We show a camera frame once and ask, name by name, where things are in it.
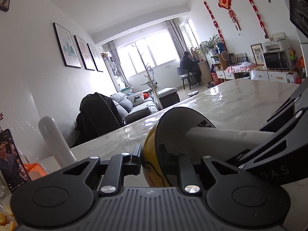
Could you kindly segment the potted green plant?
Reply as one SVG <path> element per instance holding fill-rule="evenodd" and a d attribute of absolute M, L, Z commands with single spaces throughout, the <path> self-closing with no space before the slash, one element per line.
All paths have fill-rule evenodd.
<path fill-rule="evenodd" d="M 202 41 L 199 45 L 199 49 L 205 55 L 210 52 L 211 49 L 215 49 L 217 44 L 220 42 L 220 37 L 218 34 L 214 34 L 206 41 Z"/>

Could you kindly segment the white coat rack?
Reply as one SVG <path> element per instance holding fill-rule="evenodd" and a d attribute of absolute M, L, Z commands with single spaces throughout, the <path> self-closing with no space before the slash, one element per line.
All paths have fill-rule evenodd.
<path fill-rule="evenodd" d="M 156 87 L 155 87 L 155 85 L 154 85 L 154 83 L 153 83 L 153 81 L 152 81 L 152 79 L 151 79 L 151 76 L 150 76 L 150 73 L 149 73 L 149 71 L 148 71 L 148 68 L 147 68 L 147 66 L 145 65 L 145 62 L 144 62 L 144 60 L 143 60 L 143 58 L 142 58 L 142 55 L 141 55 L 141 53 L 140 53 L 140 51 L 139 51 L 139 49 L 138 49 L 136 43 L 134 43 L 134 45 L 135 45 L 135 48 L 137 49 L 138 55 L 139 55 L 139 57 L 140 57 L 140 59 L 141 59 L 141 62 L 142 62 L 142 64 L 143 64 L 143 66 L 144 66 L 144 69 L 145 69 L 145 71 L 146 71 L 146 73 L 147 73 L 148 82 L 150 83 L 150 86 L 152 87 L 153 96 L 154 96 L 154 102 L 155 102 L 157 108 L 158 108 L 159 110 L 162 110 L 162 109 L 163 109 L 163 106 L 162 106 L 162 104 L 161 104 L 161 102 L 160 102 L 160 99 L 159 99 L 159 97 L 158 97 L 157 89 L 156 89 Z"/>

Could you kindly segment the black microwave oven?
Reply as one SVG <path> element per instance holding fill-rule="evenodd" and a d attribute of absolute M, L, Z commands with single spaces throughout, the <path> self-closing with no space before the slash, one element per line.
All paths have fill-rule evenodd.
<path fill-rule="evenodd" d="M 287 51 L 275 51 L 263 53 L 264 63 L 267 69 L 289 70 L 289 56 Z"/>

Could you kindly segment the seated person in black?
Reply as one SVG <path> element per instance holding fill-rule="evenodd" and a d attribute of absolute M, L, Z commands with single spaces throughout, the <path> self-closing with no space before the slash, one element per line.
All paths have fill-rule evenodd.
<path fill-rule="evenodd" d="M 191 59 L 191 54 L 188 51 L 184 52 L 184 56 L 180 60 L 180 67 L 184 70 L 193 73 L 195 79 L 198 83 L 201 83 L 201 76 L 202 73 L 198 67 L 199 60 L 198 59 Z"/>

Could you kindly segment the white refrigerator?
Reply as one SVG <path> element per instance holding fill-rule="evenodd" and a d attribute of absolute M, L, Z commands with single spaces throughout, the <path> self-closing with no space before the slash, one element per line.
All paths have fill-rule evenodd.
<path fill-rule="evenodd" d="M 302 56 L 303 56 L 303 60 L 304 60 L 304 66 L 305 66 L 305 73 L 306 76 L 308 76 L 308 43 L 304 42 L 300 44 L 301 47 L 301 51 L 302 51 Z"/>

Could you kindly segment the white printer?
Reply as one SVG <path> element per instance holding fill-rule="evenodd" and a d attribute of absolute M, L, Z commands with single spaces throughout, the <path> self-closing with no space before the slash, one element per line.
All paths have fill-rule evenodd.
<path fill-rule="evenodd" d="M 290 43 L 284 32 L 272 34 L 272 37 L 262 44 L 265 53 L 285 51 L 291 48 Z"/>

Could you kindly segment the yellow bowl white inside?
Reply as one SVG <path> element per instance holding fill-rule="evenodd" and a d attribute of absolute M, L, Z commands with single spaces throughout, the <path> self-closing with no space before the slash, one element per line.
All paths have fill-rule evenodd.
<path fill-rule="evenodd" d="M 194 128 L 213 128 L 215 125 L 200 112 L 188 107 L 166 111 L 153 125 L 142 148 L 142 169 L 150 187 L 175 187 L 168 178 L 167 164 L 175 154 L 184 154 L 199 161 L 205 155 L 205 141 L 186 134 Z"/>

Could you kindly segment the framed picture right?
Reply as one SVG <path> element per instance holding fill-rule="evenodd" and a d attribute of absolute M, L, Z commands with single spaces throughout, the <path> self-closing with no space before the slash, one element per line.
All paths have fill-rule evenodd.
<path fill-rule="evenodd" d="M 95 47 L 92 46 L 89 43 L 87 45 L 88 45 L 88 49 L 90 51 L 90 54 L 92 56 L 93 62 L 95 64 L 96 70 L 99 71 L 99 72 L 103 72 L 103 65 L 102 65 L 102 62 L 99 59 L 99 56 L 98 56 L 98 53 L 97 53 Z"/>

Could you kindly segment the framed picture middle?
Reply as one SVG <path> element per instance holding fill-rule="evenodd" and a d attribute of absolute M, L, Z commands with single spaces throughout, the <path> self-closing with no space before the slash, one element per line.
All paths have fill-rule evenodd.
<path fill-rule="evenodd" d="M 88 50 L 88 47 L 87 47 L 85 40 L 83 40 L 82 38 L 80 38 L 77 35 L 74 35 L 74 38 L 75 38 L 75 41 L 77 43 L 77 48 L 80 52 L 81 59 L 84 63 L 85 69 L 96 70 L 95 64 L 92 60 L 91 54 Z"/>

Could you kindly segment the framed picture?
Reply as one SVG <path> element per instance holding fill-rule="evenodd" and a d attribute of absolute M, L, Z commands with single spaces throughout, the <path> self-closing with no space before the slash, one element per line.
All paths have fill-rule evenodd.
<path fill-rule="evenodd" d="M 95 64 L 96 70 L 99 71 L 99 72 L 103 72 L 103 65 L 102 65 L 102 62 L 99 59 L 99 56 L 98 56 L 98 53 L 97 53 L 95 47 L 92 46 L 89 43 L 87 45 L 88 45 L 88 49 L 90 51 L 90 54 L 92 56 L 93 62 Z"/>
<path fill-rule="evenodd" d="M 57 23 L 53 23 L 53 27 L 64 65 L 67 67 L 81 68 L 70 31 Z"/>
<path fill-rule="evenodd" d="M 74 38 L 75 38 L 75 41 L 77 43 L 77 48 L 80 52 L 81 59 L 84 63 L 85 69 L 96 70 L 95 64 L 92 60 L 91 54 L 88 50 L 88 47 L 87 47 L 85 40 L 83 40 L 82 38 L 80 38 L 77 35 L 74 35 Z"/>

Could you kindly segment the framed picture left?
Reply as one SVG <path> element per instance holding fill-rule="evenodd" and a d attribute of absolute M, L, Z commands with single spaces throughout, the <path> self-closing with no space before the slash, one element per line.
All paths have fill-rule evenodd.
<path fill-rule="evenodd" d="M 53 23 L 53 27 L 64 65 L 67 67 L 81 68 L 70 31 L 57 23 Z"/>

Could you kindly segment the checkered grey ottoman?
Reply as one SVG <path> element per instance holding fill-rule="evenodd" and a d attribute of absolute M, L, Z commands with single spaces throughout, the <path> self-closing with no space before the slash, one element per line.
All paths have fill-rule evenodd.
<path fill-rule="evenodd" d="M 164 109 L 180 102 L 178 88 L 164 88 L 158 91 L 158 97 Z"/>

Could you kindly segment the white thermos bottle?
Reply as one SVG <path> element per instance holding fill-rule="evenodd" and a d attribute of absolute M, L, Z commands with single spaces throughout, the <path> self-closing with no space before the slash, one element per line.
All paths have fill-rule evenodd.
<path fill-rule="evenodd" d="M 54 118 L 51 116 L 41 118 L 38 127 L 50 153 L 54 156 L 61 168 L 77 162 Z"/>

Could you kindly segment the white low cabinet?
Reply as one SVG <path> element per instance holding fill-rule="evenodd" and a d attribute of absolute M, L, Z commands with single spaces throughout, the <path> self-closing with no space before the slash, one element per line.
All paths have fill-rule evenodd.
<path fill-rule="evenodd" d="M 250 79 L 262 81 L 284 82 L 289 84 L 300 84 L 300 78 L 296 72 L 281 72 L 274 70 L 250 70 L 242 73 L 228 73 L 227 71 L 217 71 L 218 79 L 221 80 L 235 80 L 235 79 Z"/>

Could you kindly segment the orange tissue box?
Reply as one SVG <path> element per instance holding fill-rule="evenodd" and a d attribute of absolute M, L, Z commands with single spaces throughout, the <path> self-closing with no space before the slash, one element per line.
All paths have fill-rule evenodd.
<path fill-rule="evenodd" d="M 45 177 L 48 174 L 40 163 L 25 163 L 24 167 L 31 180 Z"/>

